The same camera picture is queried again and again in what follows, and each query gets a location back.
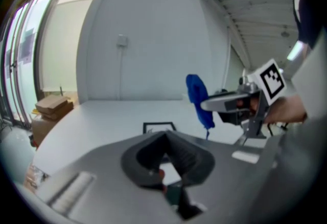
white table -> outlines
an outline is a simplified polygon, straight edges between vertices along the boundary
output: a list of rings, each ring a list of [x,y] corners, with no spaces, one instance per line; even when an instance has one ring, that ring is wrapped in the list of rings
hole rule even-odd
[[[195,108],[186,101],[87,101],[67,114],[39,146],[34,165],[52,175],[94,148],[143,133],[144,122],[173,122],[180,132],[205,138]],[[212,141],[233,144],[241,127],[214,113]]]

brown box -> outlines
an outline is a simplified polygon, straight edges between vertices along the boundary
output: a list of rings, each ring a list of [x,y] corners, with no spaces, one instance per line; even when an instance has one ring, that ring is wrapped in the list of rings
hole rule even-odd
[[[51,119],[51,120],[60,120],[66,114],[68,114],[71,110],[73,110],[74,105],[72,102],[68,102],[66,105],[60,107],[59,109],[55,110],[52,114],[44,114],[41,113],[42,116]]]
[[[54,121],[47,119],[41,115],[37,115],[32,120],[33,139],[39,146],[50,130],[58,123],[59,120]]]
[[[52,114],[67,104],[67,97],[50,95],[35,104],[36,109],[44,114]]]

blue object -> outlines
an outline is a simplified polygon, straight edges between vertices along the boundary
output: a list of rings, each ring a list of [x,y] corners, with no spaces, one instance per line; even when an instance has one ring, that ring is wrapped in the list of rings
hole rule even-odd
[[[186,85],[188,87],[188,94],[190,102],[194,104],[196,113],[200,122],[206,129],[206,139],[209,136],[209,129],[214,128],[213,113],[211,111],[205,111],[201,108],[201,102],[207,100],[208,92],[206,87],[198,75],[187,75]]]

white ceiling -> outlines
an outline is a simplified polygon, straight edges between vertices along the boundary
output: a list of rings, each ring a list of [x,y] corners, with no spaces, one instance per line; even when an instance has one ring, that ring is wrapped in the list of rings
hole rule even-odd
[[[297,65],[288,69],[287,55],[297,41],[292,0],[219,0],[234,21],[248,51],[251,69],[274,58],[290,78]]]

floor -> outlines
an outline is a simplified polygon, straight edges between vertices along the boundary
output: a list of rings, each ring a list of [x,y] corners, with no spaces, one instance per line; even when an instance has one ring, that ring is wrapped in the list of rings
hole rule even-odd
[[[30,132],[6,127],[0,133],[0,161],[11,180],[23,184],[29,164],[32,162],[35,148],[30,144]]]

